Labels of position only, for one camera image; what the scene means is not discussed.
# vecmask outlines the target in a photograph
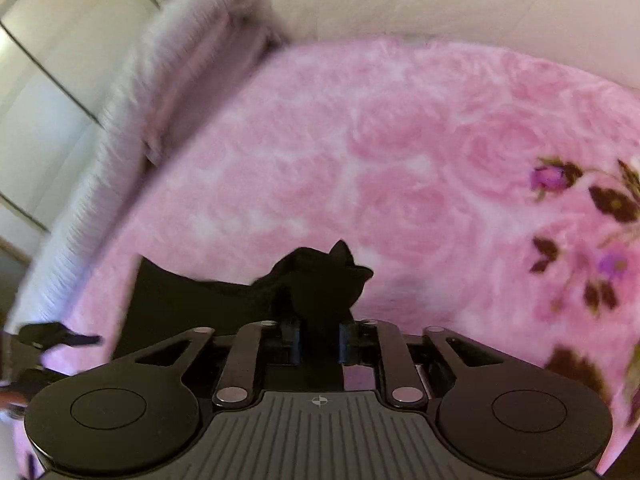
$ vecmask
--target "pink bedding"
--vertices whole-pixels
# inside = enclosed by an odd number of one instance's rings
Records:
[[[247,283],[343,238],[375,271],[356,317],[446,325],[598,390],[614,417],[605,470],[637,425],[638,155],[640,100],[579,70],[394,38],[290,48],[205,121],[110,242],[68,319],[108,343],[49,364],[108,359],[139,254]]]

